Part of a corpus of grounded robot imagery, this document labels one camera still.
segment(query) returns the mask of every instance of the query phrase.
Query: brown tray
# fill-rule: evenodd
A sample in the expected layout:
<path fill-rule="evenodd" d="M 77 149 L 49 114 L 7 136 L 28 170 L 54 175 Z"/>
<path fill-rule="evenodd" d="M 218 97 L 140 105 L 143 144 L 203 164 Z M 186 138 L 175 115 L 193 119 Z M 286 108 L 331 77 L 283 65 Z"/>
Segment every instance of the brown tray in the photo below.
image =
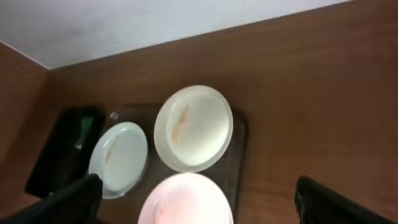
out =
<path fill-rule="evenodd" d="M 108 127 L 123 121 L 137 123 L 145 132 L 149 144 L 149 158 L 141 181 L 125 196 L 103 200 L 98 218 L 108 223 L 137 223 L 141 207 L 150 192 L 162 180 L 177 172 L 164 164 L 155 148 L 154 126 L 161 105 L 129 105 L 111 113 Z M 233 110 L 234 129 L 231 142 L 221 159 L 201 172 L 213 180 L 224 192 L 236 217 L 241 171 L 246 147 L 247 122 L 244 116 Z"/>

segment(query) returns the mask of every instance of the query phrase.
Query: bowl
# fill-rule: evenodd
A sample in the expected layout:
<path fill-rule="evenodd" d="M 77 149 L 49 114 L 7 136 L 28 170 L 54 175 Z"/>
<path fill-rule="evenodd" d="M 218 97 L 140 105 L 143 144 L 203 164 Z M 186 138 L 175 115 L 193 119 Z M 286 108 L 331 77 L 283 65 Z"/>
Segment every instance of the bowl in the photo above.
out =
<path fill-rule="evenodd" d="M 103 198 L 122 197 L 141 179 L 147 155 L 144 131 L 135 123 L 119 123 L 97 142 L 88 173 L 97 174 L 103 181 Z"/>
<path fill-rule="evenodd" d="M 156 118 L 154 141 L 171 169 L 199 172 L 220 159 L 232 131 L 233 115 L 224 96 L 197 85 L 176 92 L 164 103 Z"/>
<path fill-rule="evenodd" d="M 177 174 L 161 182 L 147 197 L 138 224 L 233 224 L 228 201 L 209 178 Z"/>

